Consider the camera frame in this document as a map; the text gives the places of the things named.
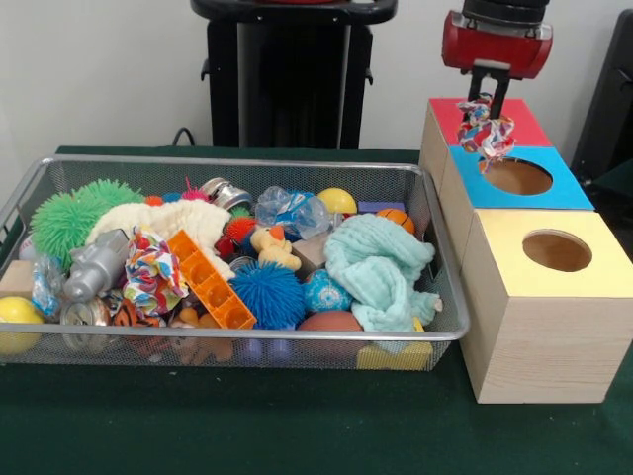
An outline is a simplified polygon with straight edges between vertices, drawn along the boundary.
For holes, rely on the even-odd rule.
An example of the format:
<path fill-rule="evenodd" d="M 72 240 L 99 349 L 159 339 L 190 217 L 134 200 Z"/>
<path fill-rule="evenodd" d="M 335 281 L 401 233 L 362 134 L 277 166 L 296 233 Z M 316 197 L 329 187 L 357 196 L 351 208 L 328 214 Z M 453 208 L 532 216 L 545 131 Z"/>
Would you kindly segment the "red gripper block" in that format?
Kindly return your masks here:
<path fill-rule="evenodd" d="M 499 119 L 505 95 L 512 79 L 534 79 L 547 61 L 553 44 L 553 28 L 506 27 L 469 19 L 460 12 L 449 12 L 445 21 L 441 56 L 444 65 L 471 71 L 467 100 L 480 98 L 483 70 L 502 70 L 491 104 L 491 118 Z"/>

